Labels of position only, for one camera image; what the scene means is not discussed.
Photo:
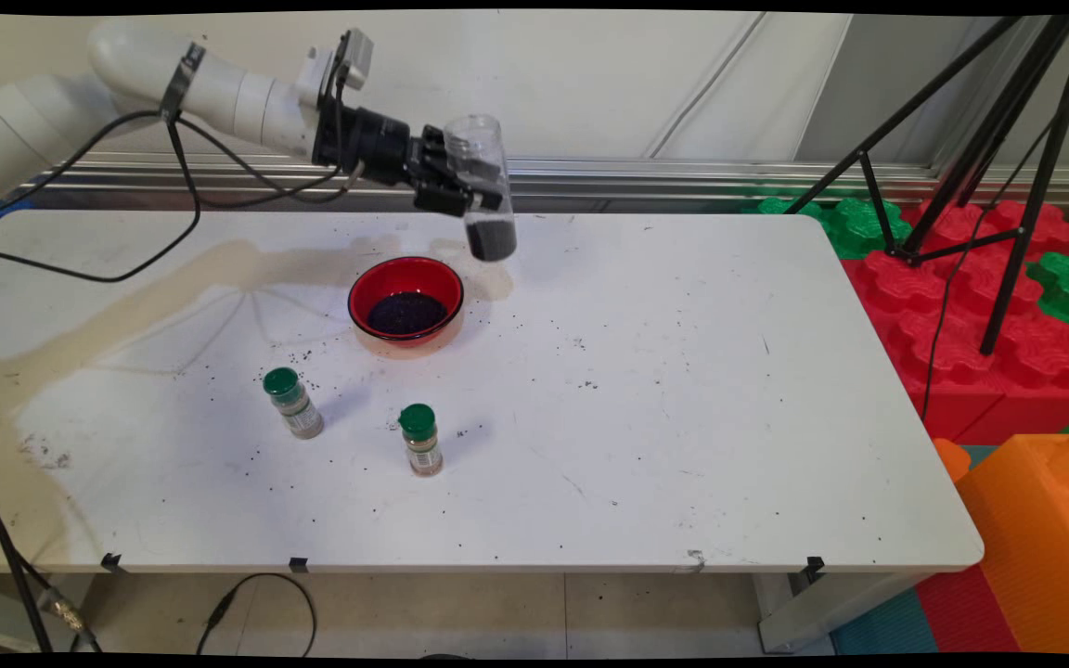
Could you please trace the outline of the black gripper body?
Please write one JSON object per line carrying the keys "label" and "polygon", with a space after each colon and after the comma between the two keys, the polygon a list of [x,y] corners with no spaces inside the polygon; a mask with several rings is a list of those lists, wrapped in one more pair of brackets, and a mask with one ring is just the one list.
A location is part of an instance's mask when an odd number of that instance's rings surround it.
{"label": "black gripper body", "polygon": [[343,103],[323,103],[311,164],[351,173],[362,166],[361,177],[384,186],[408,185],[419,190],[430,182],[423,156],[431,126],[412,135],[407,123]]}

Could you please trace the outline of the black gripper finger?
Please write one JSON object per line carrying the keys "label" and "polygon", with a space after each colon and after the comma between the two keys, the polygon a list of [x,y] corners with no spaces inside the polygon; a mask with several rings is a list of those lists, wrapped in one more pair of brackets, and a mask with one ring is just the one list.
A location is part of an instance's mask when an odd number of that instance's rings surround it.
{"label": "black gripper finger", "polygon": [[427,170],[456,170],[458,160],[450,156],[441,128],[425,125],[420,133],[420,164]]}
{"label": "black gripper finger", "polygon": [[500,212],[506,201],[501,171],[412,173],[413,207],[463,217],[468,212]]}

